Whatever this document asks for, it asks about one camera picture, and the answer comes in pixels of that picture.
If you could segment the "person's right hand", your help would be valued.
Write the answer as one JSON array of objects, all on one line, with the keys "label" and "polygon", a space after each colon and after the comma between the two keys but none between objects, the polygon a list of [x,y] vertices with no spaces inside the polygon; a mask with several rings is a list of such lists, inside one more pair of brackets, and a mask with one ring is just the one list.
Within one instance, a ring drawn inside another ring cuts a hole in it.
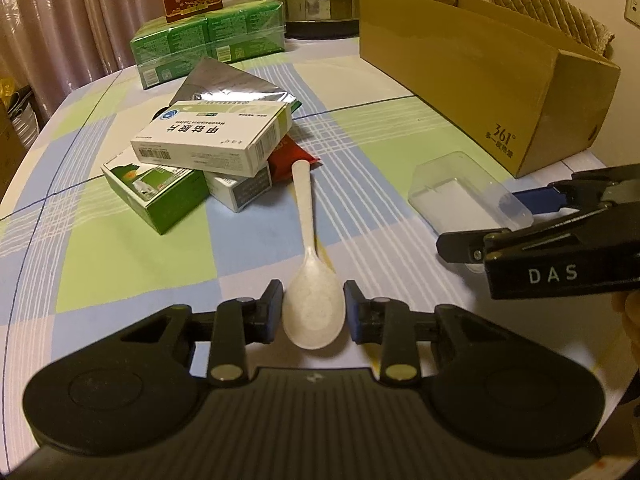
[{"label": "person's right hand", "polygon": [[623,330],[630,340],[631,355],[640,365],[640,292],[616,292],[612,308],[620,315]]}]

